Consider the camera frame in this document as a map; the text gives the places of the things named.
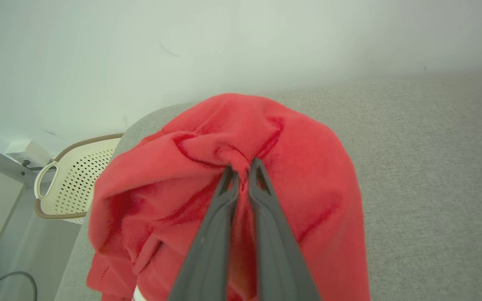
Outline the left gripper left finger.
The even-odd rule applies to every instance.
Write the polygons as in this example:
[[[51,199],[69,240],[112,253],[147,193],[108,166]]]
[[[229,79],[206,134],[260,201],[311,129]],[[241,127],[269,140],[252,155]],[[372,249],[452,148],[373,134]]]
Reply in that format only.
[[[239,175],[226,167],[169,293],[169,301],[226,301]]]

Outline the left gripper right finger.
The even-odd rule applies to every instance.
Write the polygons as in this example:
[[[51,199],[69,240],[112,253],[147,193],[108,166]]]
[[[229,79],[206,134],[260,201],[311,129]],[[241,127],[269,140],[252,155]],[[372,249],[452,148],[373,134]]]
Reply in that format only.
[[[321,299],[262,160],[249,169],[249,202],[256,223],[258,298],[261,301]]]

